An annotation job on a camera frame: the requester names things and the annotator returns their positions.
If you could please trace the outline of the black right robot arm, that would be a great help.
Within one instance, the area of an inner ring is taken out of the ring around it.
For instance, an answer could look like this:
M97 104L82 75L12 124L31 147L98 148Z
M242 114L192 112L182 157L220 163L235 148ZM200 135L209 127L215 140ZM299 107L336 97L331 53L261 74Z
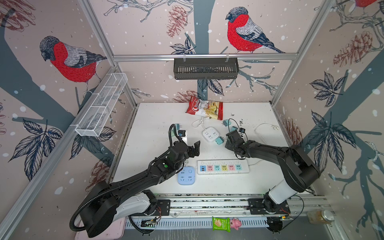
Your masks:
M274 214L287 199L305 192L320 178L319 168L300 146L276 147L244 140L246 130L240 126L231 129L230 123L231 119L223 121L223 125L229 130L226 134L226 149L232 151L239 160L254 158L276 164L284 176L282 181L265 193L260 204L248 207L249 210Z

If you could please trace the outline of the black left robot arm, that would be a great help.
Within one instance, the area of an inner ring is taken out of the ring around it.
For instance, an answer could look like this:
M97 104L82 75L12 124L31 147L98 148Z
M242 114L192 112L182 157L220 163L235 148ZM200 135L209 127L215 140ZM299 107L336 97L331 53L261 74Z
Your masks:
M157 199L149 190L178 174L189 158L200 155L200 141L188 146L177 135L172 141L176 126L169 128L170 146L152 160L148 168L128 179L108 184L97 183L70 219L73 232L86 231L89 238L104 232L113 222L138 213L151 214L156 210Z

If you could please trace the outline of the long white pastel power strip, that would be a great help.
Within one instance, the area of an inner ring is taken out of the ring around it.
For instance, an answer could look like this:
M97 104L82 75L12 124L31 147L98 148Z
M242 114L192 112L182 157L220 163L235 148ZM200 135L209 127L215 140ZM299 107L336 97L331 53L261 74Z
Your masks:
M248 174L247 160L200 160L197 161L199 175Z

